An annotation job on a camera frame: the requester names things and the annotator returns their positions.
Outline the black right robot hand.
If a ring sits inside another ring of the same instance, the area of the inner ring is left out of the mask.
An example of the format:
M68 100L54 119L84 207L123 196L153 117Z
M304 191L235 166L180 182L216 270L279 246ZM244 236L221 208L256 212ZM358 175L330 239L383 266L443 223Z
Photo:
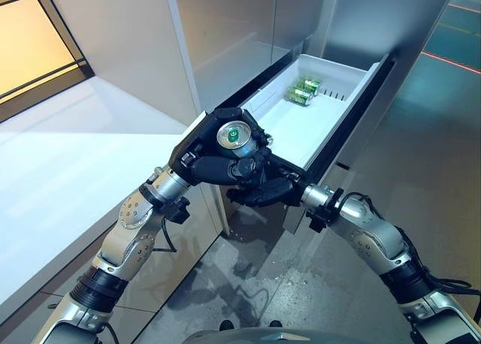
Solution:
M238 179L236 186L227 190L226 196L247 207L266 207L278 202L298 207L310 184L308 172L273 154L269 148L260 149L240 167L249 168L250 175Z

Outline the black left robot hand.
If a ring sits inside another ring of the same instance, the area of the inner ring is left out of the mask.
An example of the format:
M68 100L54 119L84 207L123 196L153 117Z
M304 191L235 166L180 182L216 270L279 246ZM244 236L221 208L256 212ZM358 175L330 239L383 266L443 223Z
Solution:
M192 186L199 183L236 185L251 170L242 169L260 149L268 148L268 135L253 115L239 107L203 113L174 147L168 166Z

